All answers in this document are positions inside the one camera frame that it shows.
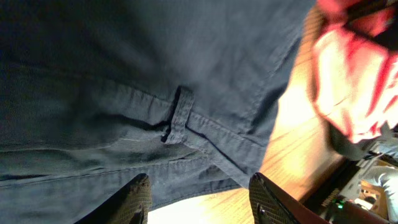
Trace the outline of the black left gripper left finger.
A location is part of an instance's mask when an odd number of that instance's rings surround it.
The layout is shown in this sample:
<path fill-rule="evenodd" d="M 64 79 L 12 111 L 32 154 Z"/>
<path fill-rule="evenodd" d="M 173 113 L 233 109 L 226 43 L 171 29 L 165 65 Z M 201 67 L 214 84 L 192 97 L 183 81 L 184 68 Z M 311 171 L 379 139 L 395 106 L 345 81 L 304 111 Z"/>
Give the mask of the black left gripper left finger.
<path fill-rule="evenodd" d="M 149 176 L 139 174 L 76 224 L 147 224 L 151 205 Z"/>

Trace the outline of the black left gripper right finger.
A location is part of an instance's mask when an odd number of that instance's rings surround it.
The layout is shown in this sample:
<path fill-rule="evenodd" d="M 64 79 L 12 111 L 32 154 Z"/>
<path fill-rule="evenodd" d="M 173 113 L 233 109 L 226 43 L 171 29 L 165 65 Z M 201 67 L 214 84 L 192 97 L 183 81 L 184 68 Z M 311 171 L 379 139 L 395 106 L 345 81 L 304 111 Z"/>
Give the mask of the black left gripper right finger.
<path fill-rule="evenodd" d="M 249 181 L 249 201 L 255 224 L 328 224 L 259 172 Z"/>

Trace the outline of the navy blue shorts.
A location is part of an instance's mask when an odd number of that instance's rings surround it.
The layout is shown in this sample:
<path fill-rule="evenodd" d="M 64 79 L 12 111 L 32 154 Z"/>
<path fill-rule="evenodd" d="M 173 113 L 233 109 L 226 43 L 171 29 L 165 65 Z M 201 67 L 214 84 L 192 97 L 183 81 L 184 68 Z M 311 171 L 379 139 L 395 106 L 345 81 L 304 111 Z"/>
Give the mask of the navy blue shorts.
<path fill-rule="evenodd" d="M 2 1 L 1 222 L 247 187 L 313 1 Z"/>

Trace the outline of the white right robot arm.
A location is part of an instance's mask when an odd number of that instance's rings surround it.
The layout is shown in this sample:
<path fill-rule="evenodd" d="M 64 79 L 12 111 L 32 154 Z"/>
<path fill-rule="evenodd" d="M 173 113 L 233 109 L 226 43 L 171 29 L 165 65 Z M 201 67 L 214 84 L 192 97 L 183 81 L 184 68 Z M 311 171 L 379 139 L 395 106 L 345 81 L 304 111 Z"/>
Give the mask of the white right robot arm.
<path fill-rule="evenodd" d="M 378 207 L 387 212 L 386 218 L 374 210 L 377 203 L 366 201 L 366 187 L 381 189 Z M 397 223 L 397 169 L 377 164 L 361 168 L 335 197 L 326 200 L 321 217 L 328 223 Z"/>

